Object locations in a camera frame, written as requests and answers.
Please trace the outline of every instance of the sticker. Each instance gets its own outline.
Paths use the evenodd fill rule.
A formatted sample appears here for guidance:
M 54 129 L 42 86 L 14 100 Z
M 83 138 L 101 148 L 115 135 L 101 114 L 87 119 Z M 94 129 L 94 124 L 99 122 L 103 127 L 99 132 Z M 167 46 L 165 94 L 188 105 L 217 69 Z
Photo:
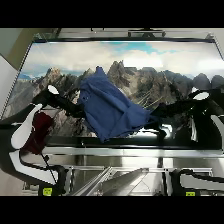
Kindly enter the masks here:
M 52 194 L 52 188 L 44 188 L 43 189 L 44 196 L 51 196 L 51 194 Z
M 186 196 L 195 196 L 195 192 L 186 192 Z

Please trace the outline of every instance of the floor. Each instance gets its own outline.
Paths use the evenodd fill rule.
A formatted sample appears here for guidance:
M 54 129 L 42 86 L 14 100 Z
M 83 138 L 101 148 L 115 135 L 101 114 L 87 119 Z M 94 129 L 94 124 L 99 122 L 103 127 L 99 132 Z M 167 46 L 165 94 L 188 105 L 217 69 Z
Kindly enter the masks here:
M 220 45 L 222 49 L 224 49 L 224 29 L 201 29 L 208 30 L 210 32 L 214 32 L 220 41 Z M 63 28 L 59 37 L 67 37 L 68 32 L 90 32 L 90 28 Z M 39 161 L 42 163 L 41 158 L 35 158 L 35 161 Z M 156 167 L 158 159 L 156 158 L 137 158 L 137 157 L 129 157 L 129 158 L 119 158 L 119 157 L 91 157 L 89 156 L 87 159 L 87 165 L 104 165 L 104 166 L 147 166 L 147 167 Z M 76 158 L 74 156 L 51 156 L 50 164 L 63 164 L 63 165 L 72 165 L 76 164 Z M 224 159 L 192 159 L 192 158 L 166 158 L 164 159 L 164 167 L 167 168 L 212 168 L 214 176 L 224 177 Z M 23 187 L 23 182 L 17 180 L 0 170 L 0 196 L 18 196 L 21 195 L 21 190 Z

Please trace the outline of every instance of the blue cloth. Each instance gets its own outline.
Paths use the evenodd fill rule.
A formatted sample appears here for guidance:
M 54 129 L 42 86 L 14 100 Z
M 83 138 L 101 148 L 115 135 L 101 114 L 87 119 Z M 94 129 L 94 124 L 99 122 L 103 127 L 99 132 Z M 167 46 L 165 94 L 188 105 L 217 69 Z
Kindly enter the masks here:
M 81 82 L 78 104 L 84 105 L 85 124 L 101 142 L 126 137 L 153 117 L 114 86 L 101 67 Z

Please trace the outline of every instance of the folded fabric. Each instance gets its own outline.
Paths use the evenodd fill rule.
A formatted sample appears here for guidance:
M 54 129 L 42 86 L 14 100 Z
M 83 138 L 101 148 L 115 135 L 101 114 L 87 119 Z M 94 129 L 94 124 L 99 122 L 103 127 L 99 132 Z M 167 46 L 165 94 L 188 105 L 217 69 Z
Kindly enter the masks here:
M 150 111 L 134 104 L 108 79 L 101 67 L 80 85 L 78 104 L 84 105 L 85 124 L 101 142 L 126 137 L 155 121 Z

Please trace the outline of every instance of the sky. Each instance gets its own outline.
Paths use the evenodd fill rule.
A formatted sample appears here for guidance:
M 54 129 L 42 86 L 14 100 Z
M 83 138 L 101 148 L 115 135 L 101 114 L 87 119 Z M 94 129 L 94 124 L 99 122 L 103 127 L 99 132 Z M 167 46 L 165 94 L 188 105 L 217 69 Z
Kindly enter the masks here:
M 154 67 L 192 76 L 204 73 L 209 79 L 224 76 L 224 62 L 214 44 L 165 41 L 35 43 L 21 74 L 40 77 L 51 67 L 73 75 L 96 66 L 108 72 L 114 61 L 122 60 L 125 67 Z

